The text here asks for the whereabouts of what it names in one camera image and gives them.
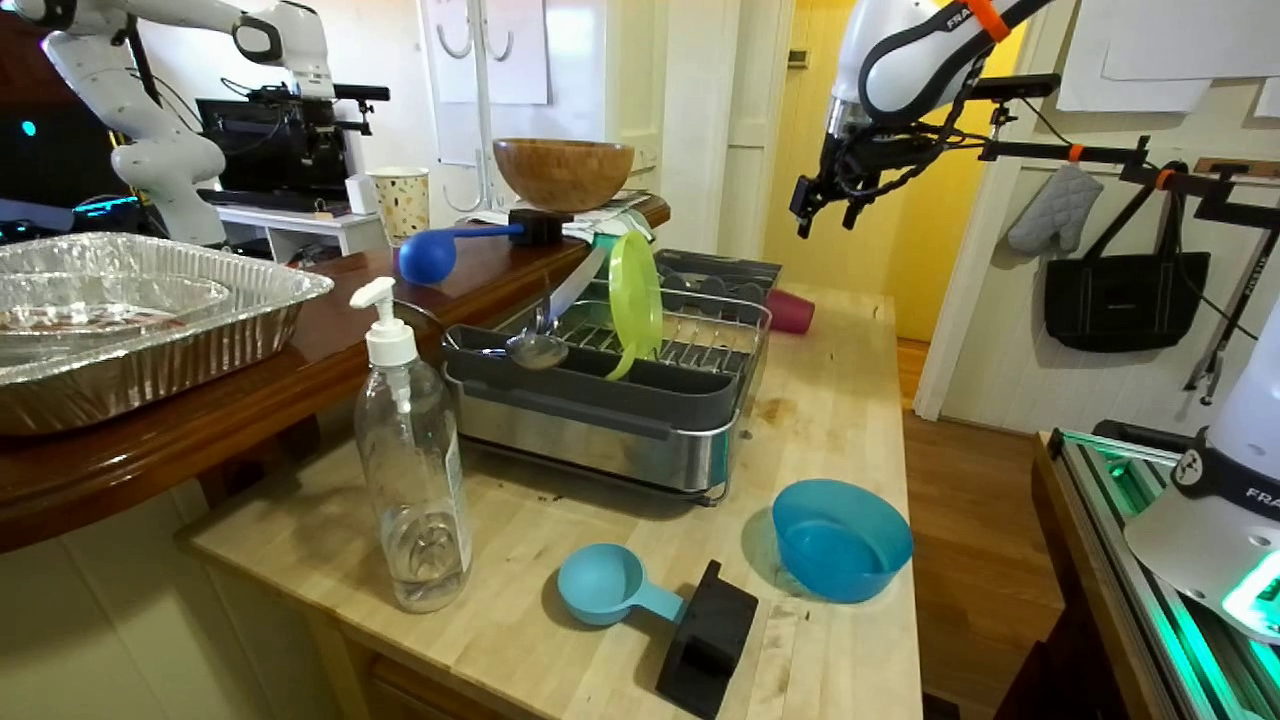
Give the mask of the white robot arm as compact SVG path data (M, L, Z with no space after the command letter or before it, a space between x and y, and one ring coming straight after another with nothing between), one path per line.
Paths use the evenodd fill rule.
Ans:
M845 228L918 180L951 140L986 62L1049 0L856 0L822 140L822 164L787 200L796 234L845 207Z

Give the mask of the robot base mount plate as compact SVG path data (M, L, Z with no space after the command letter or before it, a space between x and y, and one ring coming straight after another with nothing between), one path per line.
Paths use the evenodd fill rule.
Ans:
M1280 720L1280 524L1193 499L1180 457L1055 433L1053 465L1197 720Z

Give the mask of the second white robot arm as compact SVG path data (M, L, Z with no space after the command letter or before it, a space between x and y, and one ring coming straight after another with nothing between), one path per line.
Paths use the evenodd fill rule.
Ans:
M133 21L226 34L244 62L288 69L303 102L333 95L326 26L303 0L265 14L234 0L5 0L5 14L49 27L43 57L88 112L119 132L113 172L161 212L173 241L226 241L215 207L202 197L202 184L226 172L226 151L129 77L116 36Z

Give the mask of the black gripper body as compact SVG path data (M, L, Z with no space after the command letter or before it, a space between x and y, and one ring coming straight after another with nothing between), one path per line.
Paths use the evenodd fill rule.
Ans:
M813 221L830 207L845 207L845 228L880 197L918 180L935 157L956 143L956 127L905 124L905 127L856 127L850 135L826 135L822 170L799 177L787 200L796 237L813 234Z

